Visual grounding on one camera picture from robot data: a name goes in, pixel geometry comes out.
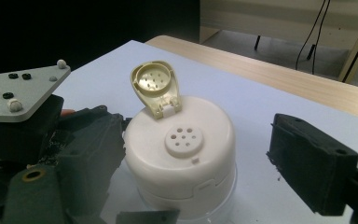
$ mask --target hinged lid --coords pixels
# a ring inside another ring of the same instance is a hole
[[[175,113],[182,110],[176,76],[168,63],[142,63],[131,72],[131,84],[155,119],[166,117],[172,108]]]

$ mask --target chair leg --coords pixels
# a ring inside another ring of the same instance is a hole
[[[257,36],[257,40],[255,41],[255,50],[257,50],[259,41],[260,41],[260,35]]]
[[[312,45],[312,47],[310,47],[310,53],[308,54],[307,60],[310,59],[310,57],[312,57],[312,53],[315,50],[315,45]]]

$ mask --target gray metal plate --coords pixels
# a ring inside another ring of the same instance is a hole
[[[19,77],[10,79],[8,75],[14,73]],[[69,66],[60,69],[55,65],[0,74],[0,122],[21,122],[30,118],[70,73]],[[25,80],[23,74],[30,74],[32,78]],[[9,99],[3,97],[6,92],[12,92],[13,98],[21,102],[21,111],[9,111]]]

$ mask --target black cable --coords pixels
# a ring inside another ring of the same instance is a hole
[[[322,10],[324,9],[324,4],[325,4],[325,3],[326,3],[326,0],[324,0],[324,3],[322,4],[321,9],[319,10],[318,16],[316,17],[316,20],[315,20],[315,22],[313,23],[312,29],[310,30],[310,34],[308,35],[307,40],[304,42],[304,45],[303,45],[303,47],[301,48],[301,51],[298,53],[297,60],[296,60],[296,70],[297,70],[297,68],[298,68],[298,60],[299,60],[299,58],[300,58],[301,52],[303,51],[305,45],[307,44],[308,40],[310,39],[310,36],[312,35],[313,29],[315,29],[316,23],[318,22],[319,17],[321,16],[321,13],[322,13]]]
[[[315,74],[316,49],[318,48],[319,38],[321,37],[321,32],[322,32],[322,26],[324,25],[324,18],[327,14],[327,10],[328,7],[330,6],[330,2],[331,0],[328,0],[326,10],[324,12],[324,16],[322,17],[321,25],[319,26],[319,33],[318,33],[318,38],[316,39],[315,49],[313,50],[312,74]]]

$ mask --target screw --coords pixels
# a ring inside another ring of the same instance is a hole
[[[55,82],[55,81],[57,81],[58,79],[57,79],[56,77],[50,77],[48,80],[49,80],[50,82]]]
[[[10,73],[9,75],[8,75],[8,78],[10,78],[10,79],[16,79],[16,78],[18,78],[19,77],[19,75],[17,75],[17,73]]]
[[[66,68],[66,62],[63,60],[63,59],[59,59],[57,61],[57,66],[60,68],[60,69],[64,69]]]
[[[22,74],[22,79],[24,79],[24,80],[29,80],[29,79],[31,79],[32,77],[31,77],[31,74],[29,74],[29,73],[24,73],[24,74]]]
[[[10,99],[7,102],[7,107],[10,112],[19,112],[22,110],[22,103],[17,99]]]
[[[12,92],[5,92],[2,96],[4,99],[11,99],[14,97],[14,94]]]

